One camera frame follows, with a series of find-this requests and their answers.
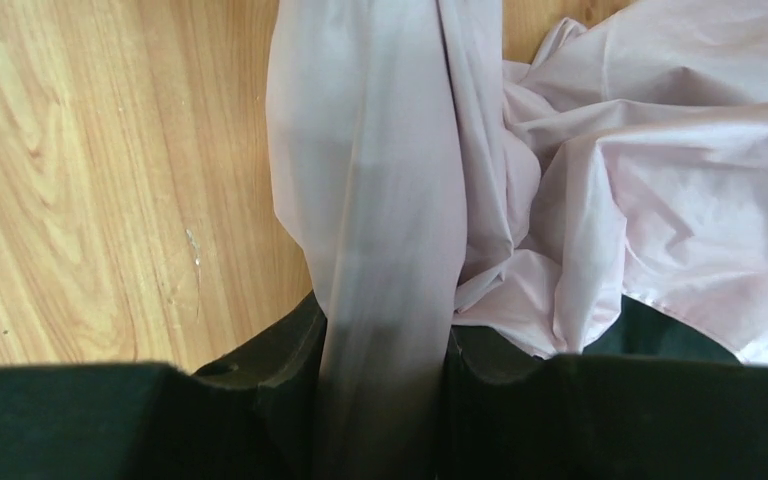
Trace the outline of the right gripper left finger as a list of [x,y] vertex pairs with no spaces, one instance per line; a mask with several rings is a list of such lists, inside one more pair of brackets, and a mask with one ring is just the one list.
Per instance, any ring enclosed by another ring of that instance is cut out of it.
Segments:
[[326,328],[308,295],[194,373],[0,367],[0,479],[306,479]]

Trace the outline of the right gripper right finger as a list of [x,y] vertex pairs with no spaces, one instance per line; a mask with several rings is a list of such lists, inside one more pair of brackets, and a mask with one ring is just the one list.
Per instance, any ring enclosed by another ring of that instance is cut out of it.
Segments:
[[580,354],[454,327],[442,413],[441,479],[768,479],[768,367],[630,298]]

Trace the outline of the pink folding umbrella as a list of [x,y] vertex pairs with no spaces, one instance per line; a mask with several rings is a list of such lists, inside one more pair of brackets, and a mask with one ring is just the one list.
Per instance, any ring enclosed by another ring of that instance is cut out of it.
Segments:
[[502,57],[498,1],[283,1],[275,213],[328,331],[314,475],[418,477],[452,325],[581,352],[631,298],[768,366],[768,1]]

